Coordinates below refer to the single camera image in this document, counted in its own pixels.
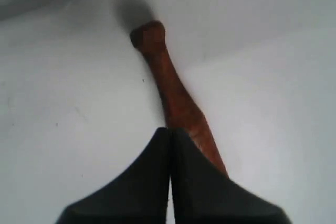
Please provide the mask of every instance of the wood grain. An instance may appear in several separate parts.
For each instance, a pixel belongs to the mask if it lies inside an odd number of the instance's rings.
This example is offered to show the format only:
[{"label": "wood grain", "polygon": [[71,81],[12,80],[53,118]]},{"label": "wood grain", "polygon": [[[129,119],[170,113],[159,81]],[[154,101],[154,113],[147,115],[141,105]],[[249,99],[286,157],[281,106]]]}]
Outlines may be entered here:
[{"label": "wood grain", "polygon": [[227,171],[203,112],[183,86],[169,56],[165,28],[149,22],[130,34],[133,46],[143,55],[160,93],[167,127],[181,127],[201,152],[225,175]]}]

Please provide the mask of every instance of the wooden handle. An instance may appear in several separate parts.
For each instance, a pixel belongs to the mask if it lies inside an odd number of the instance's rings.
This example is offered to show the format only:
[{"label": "wooden handle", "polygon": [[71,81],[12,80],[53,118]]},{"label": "wooden handle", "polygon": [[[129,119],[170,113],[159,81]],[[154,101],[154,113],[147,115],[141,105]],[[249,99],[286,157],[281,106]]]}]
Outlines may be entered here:
[{"label": "wooden handle", "polygon": [[132,31],[130,37],[154,75],[166,126],[184,128],[201,152],[227,175],[206,118],[184,88],[170,59],[163,24],[159,21],[149,22]]}]

